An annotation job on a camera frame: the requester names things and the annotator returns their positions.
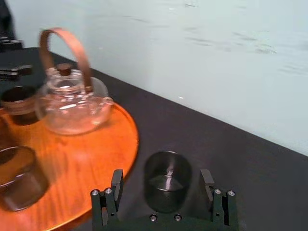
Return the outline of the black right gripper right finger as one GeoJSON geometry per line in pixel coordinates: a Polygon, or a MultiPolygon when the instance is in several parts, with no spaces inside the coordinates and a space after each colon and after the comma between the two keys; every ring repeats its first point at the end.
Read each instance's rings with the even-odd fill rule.
{"type": "Polygon", "coordinates": [[[209,226],[237,226],[236,193],[215,187],[208,169],[200,170],[200,187],[205,194],[207,207],[211,213],[209,226]]]}

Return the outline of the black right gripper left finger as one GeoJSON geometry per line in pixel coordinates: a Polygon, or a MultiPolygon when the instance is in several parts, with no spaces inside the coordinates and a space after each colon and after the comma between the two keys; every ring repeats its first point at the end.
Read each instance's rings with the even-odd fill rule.
{"type": "Polygon", "coordinates": [[[123,185],[123,170],[116,169],[113,172],[110,187],[103,191],[94,189],[90,192],[93,231],[103,231],[104,228],[107,228],[107,225],[119,222],[117,212],[123,185]]]}

